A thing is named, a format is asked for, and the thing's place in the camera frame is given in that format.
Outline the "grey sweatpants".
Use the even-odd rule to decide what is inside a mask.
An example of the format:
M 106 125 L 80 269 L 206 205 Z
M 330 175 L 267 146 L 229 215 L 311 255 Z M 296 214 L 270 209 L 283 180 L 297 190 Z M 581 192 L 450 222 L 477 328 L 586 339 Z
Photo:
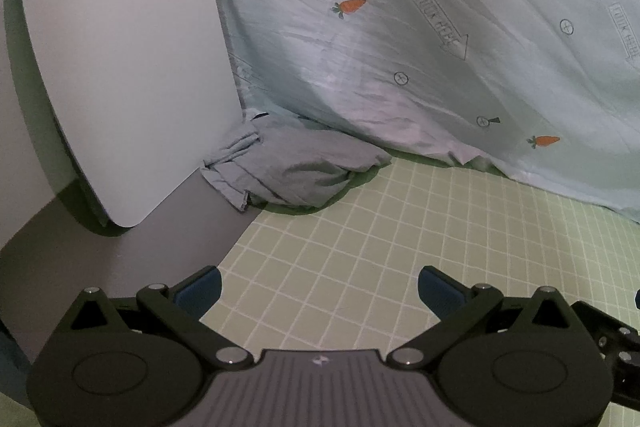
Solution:
M 354 176 L 391 160 L 381 147 L 313 120 L 262 113 L 227 133 L 200 173 L 239 211 L 262 204 L 318 209 Z

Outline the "light blue carrot quilt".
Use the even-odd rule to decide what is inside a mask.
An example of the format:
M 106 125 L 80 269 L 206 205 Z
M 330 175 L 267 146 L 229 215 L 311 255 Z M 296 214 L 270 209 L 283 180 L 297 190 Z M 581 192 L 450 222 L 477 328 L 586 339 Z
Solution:
M 250 113 L 639 216 L 639 0 L 218 0 Z

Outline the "green grid bed sheet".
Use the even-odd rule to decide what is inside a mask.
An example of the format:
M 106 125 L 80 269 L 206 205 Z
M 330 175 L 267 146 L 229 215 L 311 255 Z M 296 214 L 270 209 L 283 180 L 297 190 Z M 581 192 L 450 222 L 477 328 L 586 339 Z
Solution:
M 1 251 L 1 317 L 29 358 L 76 295 L 128 297 L 217 265 L 207 326 L 266 348 L 388 352 L 435 323 L 416 278 L 424 265 L 509 296 L 550 285 L 637 325 L 639 228 L 616 213 L 465 168 L 396 158 L 328 207 L 236 211 L 191 176 L 141 225 L 92 224 L 76 187 Z

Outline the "white headboard panel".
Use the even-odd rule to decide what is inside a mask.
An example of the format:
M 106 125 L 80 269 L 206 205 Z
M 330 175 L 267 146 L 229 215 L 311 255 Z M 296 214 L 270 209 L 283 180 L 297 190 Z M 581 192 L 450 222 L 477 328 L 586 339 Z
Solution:
M 243 118 L 216 0 L 23 0 L 78 167 L 132 228 Z

